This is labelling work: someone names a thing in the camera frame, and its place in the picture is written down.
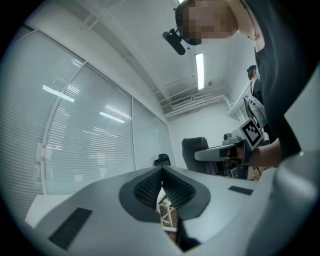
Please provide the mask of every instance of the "window blinds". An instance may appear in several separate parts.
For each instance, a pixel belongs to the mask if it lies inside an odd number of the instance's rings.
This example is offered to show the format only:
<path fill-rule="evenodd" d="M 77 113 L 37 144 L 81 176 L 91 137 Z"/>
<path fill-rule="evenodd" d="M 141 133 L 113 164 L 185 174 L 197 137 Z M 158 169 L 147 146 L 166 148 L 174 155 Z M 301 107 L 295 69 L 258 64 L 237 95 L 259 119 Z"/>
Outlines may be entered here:
<path fill-rule="evenodd" d="M 22 219 L 35 196 L 43 194 L 38 153 L 57 99 L 52 92 L 62 90 L 81 63 L 39 32 L 17 42 L 2 60 L 1 192 L 12 213 Z"/>
<path fill-rule="evenodd" d="M 168 126 L 164 122 L 162 122 L 158 117 L 156 118 L 156 122 L 158 125 L 162 153 L 167 154 L 169 156 L 172 166 L 176 166 Z"/>
<path fill-rule="evenodd" d="M 48 194 L 134 171 L 131 96 L 88 65 L 64 94 L 72 100 L 61 99 L 45 148 Z"/>
<path fill-rule="evenodd" d="M 133 100 L 133 141 L 137 170 L 152 167 L 162 153 L 156 116 Z"/>

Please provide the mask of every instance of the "person's arm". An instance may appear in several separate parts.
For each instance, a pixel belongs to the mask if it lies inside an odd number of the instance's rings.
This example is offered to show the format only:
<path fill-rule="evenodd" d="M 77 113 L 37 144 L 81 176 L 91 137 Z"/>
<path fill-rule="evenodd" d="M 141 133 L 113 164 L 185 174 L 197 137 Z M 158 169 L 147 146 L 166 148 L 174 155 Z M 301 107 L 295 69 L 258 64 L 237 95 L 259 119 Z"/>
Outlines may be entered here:
<path fill-rule="evenodd" d="M 258 146 L 253 150 L 253 159 L 250 163 L 252 167 L 274 167 L 278 166 L 281 161 L 281 146 L 277 138 L 272 144 L 265 146 Z M 244 158 L 244 150 L 242 147 L 236 148 L 236 158 L 241 163 Z"/>

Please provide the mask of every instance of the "black rubber pad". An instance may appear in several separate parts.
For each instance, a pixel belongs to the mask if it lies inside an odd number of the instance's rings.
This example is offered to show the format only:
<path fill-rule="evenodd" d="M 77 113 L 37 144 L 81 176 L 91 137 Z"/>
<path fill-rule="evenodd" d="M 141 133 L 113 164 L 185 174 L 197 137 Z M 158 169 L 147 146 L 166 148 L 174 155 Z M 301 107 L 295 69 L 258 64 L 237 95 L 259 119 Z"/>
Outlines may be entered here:
<path fill-rule="evenodd" d="M 229 190 L 232 190 L 232 191 L 235 191 L 235 192 L 238 192 L 238 193 L 241 193 L 241 194 L 245 194 L 245 195 L 248 195 L 250 196 L 253 192 L 252 189 L 248 189 L 248 188 L 243 188 L 243 187 L 239 187 L 239 186 L 231 186 L 229 187 Z"/>
<path fill-rule="evenodd" d="M 49 237 L 49 240 L 60 248 L 67 250 L 91 213 L 91 210 L 77 208 Z"/>

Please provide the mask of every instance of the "ceiling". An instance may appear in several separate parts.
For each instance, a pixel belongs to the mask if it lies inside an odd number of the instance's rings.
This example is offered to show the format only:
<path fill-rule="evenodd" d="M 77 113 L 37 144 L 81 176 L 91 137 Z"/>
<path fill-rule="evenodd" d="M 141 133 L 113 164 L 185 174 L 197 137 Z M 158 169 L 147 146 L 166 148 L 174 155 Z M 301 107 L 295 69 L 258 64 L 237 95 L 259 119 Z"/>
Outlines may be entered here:
<path fill-rule="evenodd" d="M 212 39 L 202 45 L 182 42 L 178 55 L 162 34 L 176 28 L 178 0 L 56 0 L 103 37 L 140 75 L 165 113 L 170 102 L 199 93 L 195 54 L 204 55 L 203 91 L 225 93 L 233 69 L 237 37 Z"/>

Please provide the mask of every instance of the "person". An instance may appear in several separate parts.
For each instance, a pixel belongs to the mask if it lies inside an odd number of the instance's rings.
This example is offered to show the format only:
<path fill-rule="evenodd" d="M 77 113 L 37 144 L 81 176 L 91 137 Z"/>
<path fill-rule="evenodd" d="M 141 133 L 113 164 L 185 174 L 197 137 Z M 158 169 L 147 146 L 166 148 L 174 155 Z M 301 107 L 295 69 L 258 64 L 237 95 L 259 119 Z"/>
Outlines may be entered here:
<path fill-rule="evenodd" d="M 253 42 L 265 115 L 277 139 L 254 150 L 251 166 L 278 166 L 301 151 L 284 115 L 319 61 L 317 40 L 311 39 L 315 9 L 286 0 L 184 0 L 175 10 L 178 31 L 191 45 L 236 33 Z M 243 159 L 241 148 L 237 158 Z"/>
<path fill-rule="evenodd" d="M 261 94 L 260 81 L 257 76 L 257 66 L 251 65 L 246 71 L 248 73 L 248 78 L 250 80 L 250 93 L 251 93 L 251 95 L 253 97 L 255 97 L 263 105 L 264 100 L 263 100 L 262 94 Z M 273 143 L 277 139 L 277 137 L 273 134 L 273 132 L 268 124 L 266 124 L 263 127 L 263 131 L 268 134 L 270 143 Z"/>

